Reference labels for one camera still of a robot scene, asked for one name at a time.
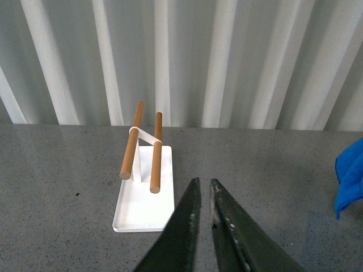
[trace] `white base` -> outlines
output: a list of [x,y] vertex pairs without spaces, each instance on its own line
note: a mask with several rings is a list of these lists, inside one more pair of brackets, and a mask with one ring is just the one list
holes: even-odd
[[153,146],[140,146],[141,182],[122,180],[112,227],[116,232],[163,231],[174,212],[171,147],[162,146],[161,188],[150,192]]

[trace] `wooden peg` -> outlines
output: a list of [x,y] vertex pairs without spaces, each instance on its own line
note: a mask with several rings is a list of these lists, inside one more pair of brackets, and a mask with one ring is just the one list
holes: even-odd
[[[163,137],[163,114],[161,112],[156,113],[155,117],[155,138],[162,140]],[[162,144],[160,142],[154,143],[153,151],[153,163],[151,166],[151,180],[150,180],[150,192],[157,194],[160,192],[160,179],[161,179],[161,149]]]
[[[141,126],[142,112],[143,112],[144,105],[145,105],[145,103],[143,101],[139,101],[139,103],[137,104],[137,109],[136,109],[134,122],[133,122],[132,126],[136,126],[136,127]],[[120,172],[120,177],[123,180],[128,180],[131,178],[131,171],[132,171],[132,165],[134,163],[137,138],[138,138],[138,130],[132,129],[130,131],[130,136],[127,141],[124,161],[123,161],[123,164],[121,167],[121,172]]]

